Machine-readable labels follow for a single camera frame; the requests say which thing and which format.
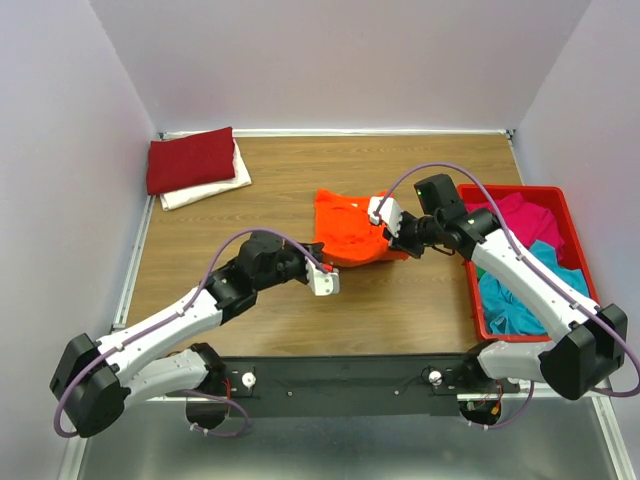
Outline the orange t-shirt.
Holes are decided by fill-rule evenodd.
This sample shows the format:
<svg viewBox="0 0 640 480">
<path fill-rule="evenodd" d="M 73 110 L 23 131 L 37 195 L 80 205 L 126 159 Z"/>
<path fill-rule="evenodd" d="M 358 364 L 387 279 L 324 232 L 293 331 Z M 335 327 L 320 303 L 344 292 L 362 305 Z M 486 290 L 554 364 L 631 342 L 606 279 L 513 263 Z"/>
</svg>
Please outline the orange t-shirt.
<svg viewBox="0 0 640 480">
<path fill-rule="evenodd" d="M 349 197 L 318 189 L 314 200 L 314 243 L 323 244 L 325 263 L 343 268 L 375 262 L 404 261 L 406 253 L 392 251 L 383 227 L 370 223 L 369 197 Z"/>
</svg>

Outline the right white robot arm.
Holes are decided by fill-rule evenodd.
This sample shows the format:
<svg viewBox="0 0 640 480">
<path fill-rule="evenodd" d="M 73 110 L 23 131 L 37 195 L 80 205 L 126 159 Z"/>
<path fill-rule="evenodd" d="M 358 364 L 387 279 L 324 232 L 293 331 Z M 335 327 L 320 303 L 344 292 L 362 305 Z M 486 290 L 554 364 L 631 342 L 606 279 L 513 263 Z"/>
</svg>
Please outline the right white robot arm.
<svg viewBox="0 0 640 480">
<path fill-rule="evenodd" d="M 493 341 L 460 367 L 460 379 L 480 392 L 496 379 L 542 382 L 577 400 L 601 393 L 600 383 L 631 358 L 628 318 L 617 305 L 601 306 L 562 281 L 517 240 L 496 207 L 468 211 L 447 174 L 414 186 L 423 211 L 416 217 L 389 194 L 370 200 L 370 221 L 384 229 L 393 250 L 420 258 L 442 247 L 493 275 L 541 322 L 546 342 Z"/>
</svg>

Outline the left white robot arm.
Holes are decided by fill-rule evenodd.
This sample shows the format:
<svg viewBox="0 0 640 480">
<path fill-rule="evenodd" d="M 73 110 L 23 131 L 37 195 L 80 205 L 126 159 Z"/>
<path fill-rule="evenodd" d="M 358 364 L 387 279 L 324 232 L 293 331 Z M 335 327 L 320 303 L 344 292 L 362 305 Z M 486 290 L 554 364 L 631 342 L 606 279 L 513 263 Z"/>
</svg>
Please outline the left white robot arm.
<svg viewBox="0 0 640 480">
<path fill-rule="evenodd" d="M 58 436 L 92 437 L 128 406 L 166 392 L 214 393 L 222 372 L 209 362 L 209 348 L 189 348 L 176 360 L 165 354 L 242 315 L 260 291 L 295 280 L 316 296 L 338 293 L 339 273 L 324 262 L 322 244 L 301 244 L 267 228 L 239 234 L 245 240 L 237 255 L 223 266 L 209 264 L 200 282 L 173 304 L 97 340 L 83 333 L 67 343 L 50 381 Z"/>
</svg>

